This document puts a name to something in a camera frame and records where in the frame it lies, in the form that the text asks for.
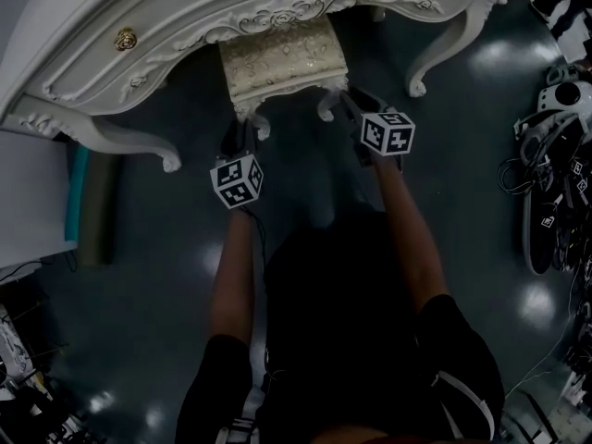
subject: dark floor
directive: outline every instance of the dark floor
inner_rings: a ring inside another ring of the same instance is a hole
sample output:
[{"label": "dark floor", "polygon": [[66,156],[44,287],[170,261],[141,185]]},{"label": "dark floor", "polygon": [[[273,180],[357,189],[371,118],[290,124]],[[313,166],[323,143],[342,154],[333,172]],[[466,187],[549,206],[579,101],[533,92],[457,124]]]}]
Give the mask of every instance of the dark floor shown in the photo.
[{"label": "dark floor", "polygon": [[[542,71],[560,60],[559,49],[527,0],[511,0],[494,8],[474,44],[428,73],[424,98],[410,99],[405,70],[446,25],[392,13],[371,24],[363,7],[331,18],[350,80],[392,101],[417,125],[405,178],[436,237],[450,289],[510,389],[549,351],[567,316],[569,276],[534,277],[526,270],[521,200],[496,181],[498,164],[514,154],[512,125],[534,110]],[[349,188],[380,208],[372,172],[361,170],[352,153],[345,116],[337,113],[330,124],[316,116],[320,95],[300,92],[263,108],[273,133],[260,153],[265,195],[255,208],[269,252],[303,222],[329,224],[334,200]],[[125,159],[114,263],[75,274],[55,265],[38,274],[51,297],[47,307],[70,344],[53,374],[94,411],[90,424],[109,442],[173,440],[204,350],[228,218],[212,192],[209,169],[231,115],[217,49],[204,48],[177,68],[168,87],[115,117],[166,136],[184,165],[168,175],[155,156]],[[253,357],[262,356],[263,299]],[[540,370],[554,363],[551,358]],[[529,384],[547,393],[546,402],[557,398],[562,380],[550,377],[550,385],[542,379]]]}]

